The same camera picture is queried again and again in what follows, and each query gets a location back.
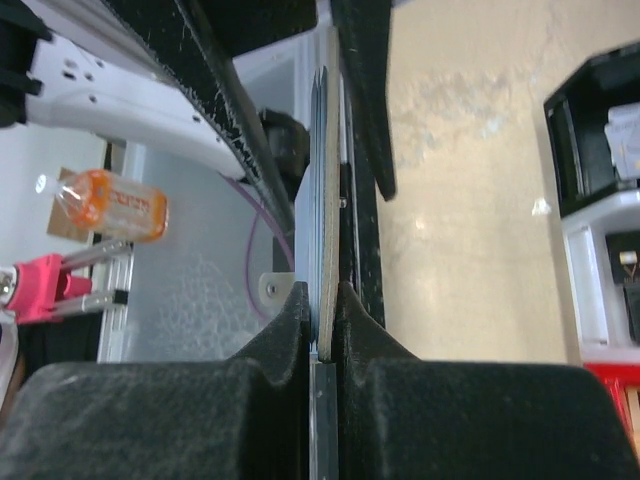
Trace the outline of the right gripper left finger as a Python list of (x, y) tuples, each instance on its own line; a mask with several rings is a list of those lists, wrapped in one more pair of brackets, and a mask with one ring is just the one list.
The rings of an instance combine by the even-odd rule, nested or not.
[(228, 359), (39, 370), (2, 431), (2, 477), (307, 478), (309, 316), (298, 282)]

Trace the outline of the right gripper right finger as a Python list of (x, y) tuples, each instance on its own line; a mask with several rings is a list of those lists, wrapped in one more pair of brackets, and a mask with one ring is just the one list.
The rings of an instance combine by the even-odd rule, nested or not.
[(344, 479), (635, 479), (609, 393), (554, 364), (426, 361), (339, 287), (339, 473)]

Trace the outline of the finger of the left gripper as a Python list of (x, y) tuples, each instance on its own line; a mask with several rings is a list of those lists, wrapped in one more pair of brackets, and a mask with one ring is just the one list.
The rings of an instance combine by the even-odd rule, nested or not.
[(313, 29), (313, 1), (111, 0), (108, 10), (174, 81), (239, 161), (280, 229), (294, 214), (234, 57)]

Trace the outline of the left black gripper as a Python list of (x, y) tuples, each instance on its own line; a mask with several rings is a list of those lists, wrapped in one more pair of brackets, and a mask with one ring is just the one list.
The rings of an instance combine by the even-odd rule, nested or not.
[(347, 81), (341, 86), (340, 278), (385, 327), (376, 183), (384, 200), (394, 199), (387, 101), (392, 3), (335, 0), (331, 14)]

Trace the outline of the grey card holder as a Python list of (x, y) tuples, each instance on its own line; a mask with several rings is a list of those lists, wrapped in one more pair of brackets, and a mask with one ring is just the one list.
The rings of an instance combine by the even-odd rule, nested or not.
[(327, 69), (322, 67), (316, 71), (311, 89), (310, 165), (307, 169), (309, 213), (307, 214), (307, 227), (302, 230), (307, 234), (308, 266), (306, 273), (310, 307), (309, 477), (311, 479), (329, 479), (331, 477), (330, 451), (327, 446), (326, 396), (324, 395), (326, 379), (319, 356), (326, 121)]

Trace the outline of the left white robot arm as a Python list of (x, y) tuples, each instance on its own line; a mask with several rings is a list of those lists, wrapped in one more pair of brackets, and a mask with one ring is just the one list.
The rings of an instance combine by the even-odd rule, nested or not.
[(386, 76), (393, 5), (334, 1), (327, 51), (314, 80), (312, 122), (258, 108), (236, 56), (312, 31), (313, 1), (100, 1), (139, 43), (162, 80), (91, 54), (25, 2), (1, 5), (1, 124), (91, 131), (169, 150), (252, 185), (278, 226), (293, 226), (294, 188), (306, 172), (312, 216), (311, 320), (331, 331), (336, 309), (340, 106), (346, 90), (356, 136), (385, 198), (396, 193)]

